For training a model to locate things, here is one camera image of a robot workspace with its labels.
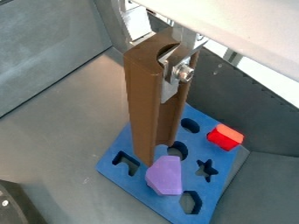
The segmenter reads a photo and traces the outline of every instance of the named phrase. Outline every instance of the metal bolt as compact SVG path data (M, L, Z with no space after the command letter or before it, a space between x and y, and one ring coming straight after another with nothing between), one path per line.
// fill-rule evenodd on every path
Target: metal bolt
M180 80L180 82L188 82L192 79L193 76L193 69L188 67L185 64L181 64L175 72L176 79Z
M8 200L4 200L3 201L3 207L7 207L8 206Z

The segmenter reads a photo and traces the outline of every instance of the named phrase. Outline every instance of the circular hole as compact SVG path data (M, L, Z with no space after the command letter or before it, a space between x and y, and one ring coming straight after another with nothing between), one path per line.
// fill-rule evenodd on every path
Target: circular hole
M173 142L173 145L168 147L167 153L169 156L176 156L183 161L188 156L188 149L184 143Z
M189 118L181 119L181 126L191 133L199 133L201 129L200 125Z

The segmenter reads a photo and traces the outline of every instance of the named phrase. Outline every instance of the hexagon-shaped hole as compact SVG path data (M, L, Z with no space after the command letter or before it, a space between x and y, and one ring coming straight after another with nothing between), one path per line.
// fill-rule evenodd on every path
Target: hexagon-shaped hole
M167 154L179 157L183 161L188 156L188 148L185 144L179 141L173 142L173 145L167 149Z
M181 119L181 126L187 131L189 131L193 134L199 133L201 130L200 125L189 118Z
M201 198L195 191L185 191L180 198L181 210L185 214L197 214L201 210Z

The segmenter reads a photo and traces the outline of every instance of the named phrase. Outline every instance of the gray wall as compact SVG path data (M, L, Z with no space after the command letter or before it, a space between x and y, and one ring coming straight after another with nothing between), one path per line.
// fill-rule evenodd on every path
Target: gray wall
M111 47L92 0L0 6L0 116Z

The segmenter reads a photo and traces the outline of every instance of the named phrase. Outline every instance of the shape-shaped cutout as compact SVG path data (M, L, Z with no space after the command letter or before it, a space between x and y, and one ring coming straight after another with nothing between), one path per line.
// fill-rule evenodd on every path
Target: shape-shaped cutout
M140 163L129 157L123 151L116 154L116 157L112 161L112 165L117 165L120 163L125 163L128 167L128 175L133 177L136 175L137 168Z
M185 214L197 214L201 210L201 198L195 191L185 191L180 198L181 210Z
M195 172L197 176L203 176L207 180L207 182L211 182L211 176L217 175L219 171L213 169L212 166L212 161L211 159L207 160L205 163L203 163L200 160L197 160L197 165L200 169Z
M179 157L183 161L188 156L188 148L185 144L179 141L173 142L173 145L167 149L167 154Z
M189 131L193 134L199 133L201 130L200 125L189 118L181 119L181 126L187 131Z

